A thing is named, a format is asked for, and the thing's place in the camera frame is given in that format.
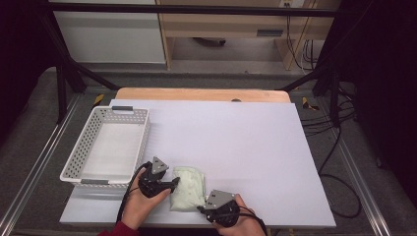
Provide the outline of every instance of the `white tabletop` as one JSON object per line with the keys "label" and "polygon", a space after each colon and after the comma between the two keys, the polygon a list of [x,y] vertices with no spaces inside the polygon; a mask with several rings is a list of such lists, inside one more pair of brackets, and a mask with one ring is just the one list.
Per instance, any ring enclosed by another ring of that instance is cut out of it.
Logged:
{"label": "white tabletop", "polygon": [[[167,163],[164,181],[173,167],[192,166],[205,174],[207,194],[239,193],[266,226],[335,226],[294,104],[118,99],[110,105],[150,110],[143,162],[157,155]],[[75,188],[60,221],[114,223],[123,193]],[[200,213],[169,206],[168,198],[146,224],[209,227]]]}

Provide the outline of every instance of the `floor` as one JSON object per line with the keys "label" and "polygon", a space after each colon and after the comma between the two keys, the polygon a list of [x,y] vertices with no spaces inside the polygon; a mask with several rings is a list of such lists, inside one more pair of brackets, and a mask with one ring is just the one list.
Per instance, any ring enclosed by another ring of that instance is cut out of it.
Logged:
{"label": "floor", "polygon": [[[227,39],[220,47],[211,42],[192,38],[176,41],[174,61],[170,72],[141,71],[124,73],[103,73],[106,79],[126,87],[169,87],[169,88],[223,88],[223,89],[278,89],[304,75],[300,69],[287,72],[283,70],[281,58],[271,40]],[[113,91],[90,85],[84,94],[75,94],[79,103],[68,123],[61,141],[48,158],[48,163],[39,173],[37,185],[33,186],[30,198],[23,202],[19,216],[14,221],[13,235],[94,235],[102,227],[73,227],[60,224],[59,218],[65,207],[66,198],[71,194],[72,186],[63,185],[58,176],[69,153],[83,128],[89,111],[98,93],[105,93],[102,104],[108,104],[114,97]],[[302,123],[306,125],[307,140],[318,169],[324,162],[335,142],[337,130],[329,129],[320,134],[318,131],[330,128],[324,117],[327,113],[328,98],[315,98],[311,94],[314,83],[308,83],[290,93],[292,102],[297,106]],[[347,89],[352,85],[343,84]],[[0,193],[1,214],[13,203],[21,186],[25,184],[31,168],[56,128],[57,118],[56,80],[53,73],[45,73],[39,79],[28,108],[16,121],[9,139],[0,149]],[[306,97],[311,107],[303,106]],[[340,116],[348,116],[354,109],[349,102],[344,103]],[[343,143],[360,170],[367,187],[375,200],[391,235],[417,235],[417,210],[402,192],[393,174],[376,165],[376,158],[363,135],[359,122],[346,120],[341,127]],[[352,178],[343,159],[342,147],[335,149],[324,172],[343,179],[352,186]],[[358,206],[352,192],[333,179],[324,178],[323,183],[329,198],[329,204],[337,212],[354,213]],[[326,230],[296,230],[294,235],[384,235],[376,234],[370,214],[363,209],[355,218],[334,215],[337,227]],[[282,229],[278,235],[292,235],[288,229]]]}

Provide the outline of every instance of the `hand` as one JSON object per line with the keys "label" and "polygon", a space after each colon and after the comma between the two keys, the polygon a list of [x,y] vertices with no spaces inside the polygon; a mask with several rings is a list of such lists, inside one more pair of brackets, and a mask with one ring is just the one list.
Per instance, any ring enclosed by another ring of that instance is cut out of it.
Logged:
{"label": "hand", "polygon": [[145,169],[143,168],[136,176],[131,186],[133,191],[126,201],[122,216],[122,222],[134,230],[137,230],[147,219],[150,212],[171,193],[170,189],[166,189],[152,198],[147,198],[139,189],[139,178],[144,172]]}
{"label": "hand", "polygon": [[[240,195],[237,194],[235,200],[239,207],[248,208]],[[248,211],[244,208],[240,208],[240,212],[249,214],[254,213],[252,209]],[[215,222],[212,225],[217,229],[218,233],[223,236],[265,236],[261,224],[256,219],[248,216],[239,216],[236,224],[232,227],[225,228]]]}

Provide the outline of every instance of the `white basket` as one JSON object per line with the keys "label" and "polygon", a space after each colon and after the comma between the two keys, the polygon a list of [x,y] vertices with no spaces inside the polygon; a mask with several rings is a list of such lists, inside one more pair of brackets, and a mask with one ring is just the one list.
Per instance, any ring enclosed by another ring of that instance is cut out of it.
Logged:
{"label": "white basket", "polygon": [[76,186],[127,188],[142,161],[149,123],[147,109],[97,106],[60,179]]}

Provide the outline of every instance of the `black pole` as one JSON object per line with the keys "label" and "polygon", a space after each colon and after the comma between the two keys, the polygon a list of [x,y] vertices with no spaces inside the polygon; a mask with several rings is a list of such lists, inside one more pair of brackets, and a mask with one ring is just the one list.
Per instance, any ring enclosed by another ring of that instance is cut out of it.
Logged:
{"label": "black pole", "polygon": [[86,67],[80,65],[78,62],[76,62],[72,57],[68,57],[69,62],[71,63],[71,65],[77,69],[79,72],[83,73],[84,75],[90,77],[91,79],[95,80],[96,82],[104,85],[105,87],[107,87],[108,89],[111,90],[118,90],[121,87],[114,85],[111,82],[108,82],[105,78],[99,76],[98,74],[92,72],[91,70],[87,69]]}
{"label": "black pole", "polygon": [[64,78],[64,69],[63,65],[56,67],[56,77],[57,77],[57,86],[58,86],[58,120],[57,124],[60,124],[67,114],[67,92],[65,89],[65,78]]}
{"label": "black pole", "polygon": [[332,75],[332,85],[330,93],[330,120],[335,128],[340,127],[340,120],[338,116],[338,88],[339,88],[339,74],[336,69]]}
{"label": "black pole", "polygon": [[322,77],[325,75],[325,72],[327,70],[326,66],[317,67],[312,73],[302,77],[301,79],[289,84],[288,86],[282,87],[282,88],[276,88],[275,90],[283,90],[283,91],[291,91],[293,89],[296,89],[297,87],[300,87],[304,85],[305,83],[315,80],[319,77]]}
{"label": "black pole", "polygon": [[194,6],[194,5],[141,5],[141,4],[94,4],[57,3],[40,5],[50,11],[58,12],[106,12],[106,13],[165,13],[165,14],[210,14],[210,15],[251,15],[283,17],[350,17],[358,15],[355,11],[305,8],[266,8],[238,6]]}

